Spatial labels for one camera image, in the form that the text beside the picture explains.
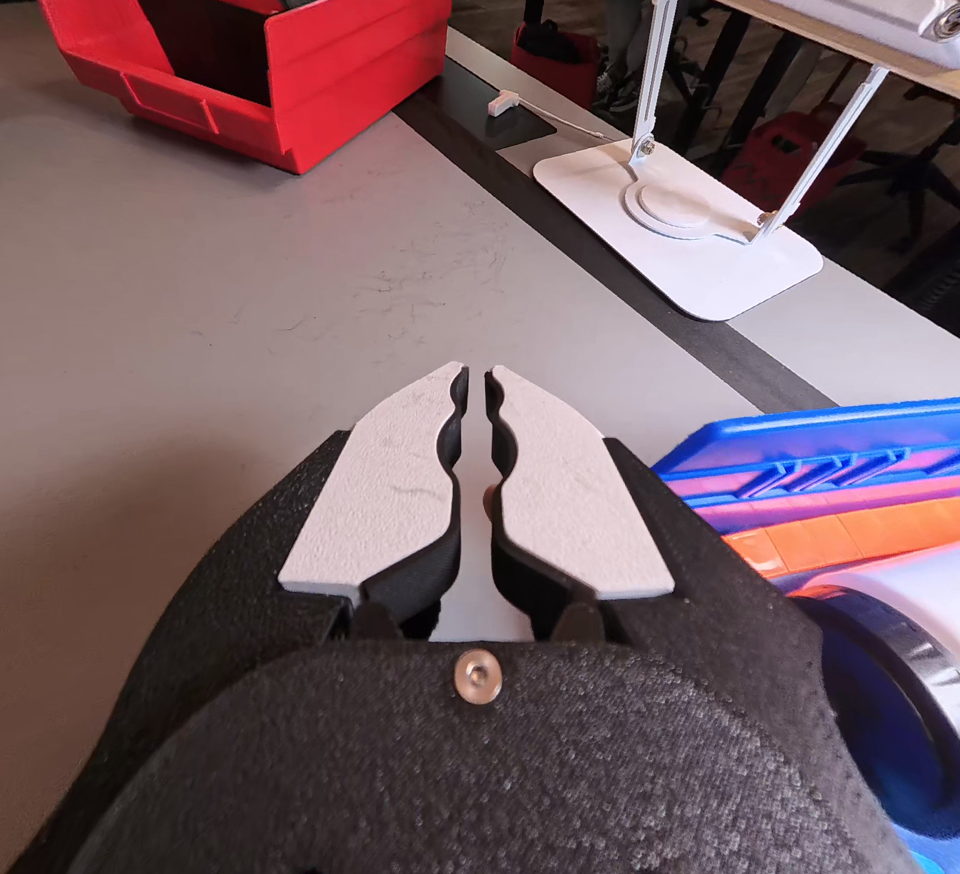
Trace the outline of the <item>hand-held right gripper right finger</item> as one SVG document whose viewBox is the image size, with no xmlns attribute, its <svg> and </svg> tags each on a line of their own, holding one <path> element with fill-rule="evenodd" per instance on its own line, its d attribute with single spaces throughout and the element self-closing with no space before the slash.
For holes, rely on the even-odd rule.
<svg viewBox="0 0 960 874">
<path fill-rule="evenodd" d="M 496 365 L 486 372 L 491 458 L 491 568 L 499 593 L 530 621 L 571 603 L 672 594 L 675 579 L 607 439 L 577 409 Z"/>
</svg>

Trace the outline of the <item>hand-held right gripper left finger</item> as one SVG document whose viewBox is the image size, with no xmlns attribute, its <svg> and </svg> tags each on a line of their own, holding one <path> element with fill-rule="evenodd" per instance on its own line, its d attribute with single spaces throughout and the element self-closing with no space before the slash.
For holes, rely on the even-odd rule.
<svg viewBox="0 0 960 874">
<path fill-rule="evenodd" d="M 279 571 L 284 590 L 380 604 L 395 621 L 440 602 L 460 566 L 469 384 L 451 361 L 354 424 Z"/>
</svg>

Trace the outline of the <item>red plastic parts bin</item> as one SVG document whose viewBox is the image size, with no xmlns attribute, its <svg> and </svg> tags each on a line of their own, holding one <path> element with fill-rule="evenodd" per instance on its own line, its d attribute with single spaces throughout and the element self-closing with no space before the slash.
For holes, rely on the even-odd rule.
<svg viewBox="0 0 960 874">
<path fill-rule="evenodd" d="M 452 0 L 219 0 L 267 17 L 270 107 L 176 76 L 138 0 L 37 0 L 78 81 L 126 112 L 304 174 L 439 76 Z"/>
</svg>

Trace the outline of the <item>blue plastic parts bin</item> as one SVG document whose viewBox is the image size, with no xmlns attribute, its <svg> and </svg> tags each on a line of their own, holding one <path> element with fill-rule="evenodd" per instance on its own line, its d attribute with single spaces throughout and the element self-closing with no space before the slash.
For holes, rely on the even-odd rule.
<svg viewBox="0 0 960 874">
<path fill-rule="evenodd" d="M 958 399 L 718 421 L 669 451 L 654 472 L 724 537 L 863 509 L 959 498 Z M 885 559 L 766 579 L 788 596 L 822 572 Z M 915 842 L 895 824 L 894 832 L 922 871 L 958 872 L 959 835 L 952 846 Z"/>
</svg>

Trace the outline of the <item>white board stand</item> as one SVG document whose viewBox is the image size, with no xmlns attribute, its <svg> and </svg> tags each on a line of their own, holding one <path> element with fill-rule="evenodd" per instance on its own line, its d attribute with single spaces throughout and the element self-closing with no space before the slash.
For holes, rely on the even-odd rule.
<svg viewBox="0 0 960 874">
<path fill-rule="evenodd" d="M 540 160 L 533 176 L 680 311 L 723 322 L 821 271 L 819 251 L 787 222 L 891 70 L 867 63 L 798 182 L 777 208 L 763 211 L 654 138 L 678 2 L 652 0 L 631 141 Z"/>
</svg>

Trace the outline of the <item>red fabric bag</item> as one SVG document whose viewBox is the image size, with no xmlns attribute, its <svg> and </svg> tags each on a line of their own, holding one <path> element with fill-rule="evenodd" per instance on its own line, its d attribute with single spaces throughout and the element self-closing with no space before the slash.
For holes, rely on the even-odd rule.
<svg viewBox="0 0 960 874">
<path fill-rule="evenodd" d="M 822 146 L 841 107 L 822 102 L 811 112 L 785 112 L 756 127 L 721 175 L 721 181 L 763 212 L 773 212 L 789 195 Z M 867 144 L 846 134 L 801 199 L 796 216 L 826 200 L 858 163 Z"/>
<path fill-rule="evenodd" d="M 561 30 L 551 19 L 522 22 L 510 50 L 515 68 L 584 109 L 595 100 L 600 60 L 594 36 Z"/>
</svg>

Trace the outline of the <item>white roll with blue core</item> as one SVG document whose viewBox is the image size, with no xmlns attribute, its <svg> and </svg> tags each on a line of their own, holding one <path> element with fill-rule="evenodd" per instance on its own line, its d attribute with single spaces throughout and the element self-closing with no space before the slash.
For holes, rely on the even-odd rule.
<svg viewBox="0 0 960 874">
<path fill-rule="evenodd" d="M 788 593 L 822 630 L 849 753 L 915 843 L 958 845 L 958 544 L 810 576 Z"/>
</svg>

